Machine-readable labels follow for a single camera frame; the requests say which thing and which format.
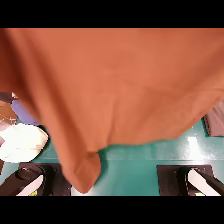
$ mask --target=blue cloth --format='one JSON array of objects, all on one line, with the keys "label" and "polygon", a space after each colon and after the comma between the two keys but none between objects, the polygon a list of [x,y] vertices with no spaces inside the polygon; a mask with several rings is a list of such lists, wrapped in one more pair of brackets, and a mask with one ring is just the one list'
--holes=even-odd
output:
[{"label": "blue cloth", "polygon": [[13,100],[11,108],[23,124],[30,124],[34,126],[40,125],[40,123],[35,120],[35,118],[26,110],[19,100]]}]

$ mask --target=teal table surface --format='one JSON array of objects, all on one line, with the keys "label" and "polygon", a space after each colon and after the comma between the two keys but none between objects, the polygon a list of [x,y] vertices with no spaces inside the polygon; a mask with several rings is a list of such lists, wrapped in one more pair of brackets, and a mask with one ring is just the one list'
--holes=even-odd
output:
[{"label": "teal table surface", "polygon": [[[214,175],[224,182],[224,138],[208,137],[203,120],[175,140],[151,144],[111,145],[99,151],[102,172],[94,187],[72,195],[159,195],[156,166],[159,164],[211,164]],[[58,162],[52,141],[33,162]],[[6,163],[0,184],[18,164]]]}]

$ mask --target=brown cloth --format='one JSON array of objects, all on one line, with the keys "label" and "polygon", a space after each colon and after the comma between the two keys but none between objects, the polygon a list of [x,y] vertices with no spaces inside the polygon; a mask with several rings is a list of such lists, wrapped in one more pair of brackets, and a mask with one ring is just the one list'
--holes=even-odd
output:
[{"label": "brown cloth", "polygon": [[80,192],[97,151],[178,137],[223,98],[223,29],[0,29],[0,91],[47,126]]},{"label": "brown cloth", "polygon": [[204,121],[210,136],[224,136],[224,100],[204,116]]}]

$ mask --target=crumpled white cloth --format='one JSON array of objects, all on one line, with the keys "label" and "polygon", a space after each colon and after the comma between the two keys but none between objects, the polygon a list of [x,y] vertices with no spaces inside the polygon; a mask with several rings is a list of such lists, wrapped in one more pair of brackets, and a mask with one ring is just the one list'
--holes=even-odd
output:
[{"label": "crumpled white cloth", "polygon": [[0,136],[5,141],[0,147],[0,159],[11,163],[33,160],[48,140],[42,129],[22,123],[6,128]]}]

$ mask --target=brown fabric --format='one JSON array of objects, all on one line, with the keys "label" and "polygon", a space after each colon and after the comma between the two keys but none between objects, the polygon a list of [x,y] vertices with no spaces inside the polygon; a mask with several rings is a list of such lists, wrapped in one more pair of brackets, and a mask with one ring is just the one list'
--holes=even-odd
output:
[{"label": "brown fabric", "polygon": [[223,97],[223,29],[1,29],[0,49],[0,91],[47,126],[80,192],[97,150],[178,137]]},{"label": "brown fabric", "polygon": [[224,136],[224,100],[204,116],[204,121],[210,136]]}]

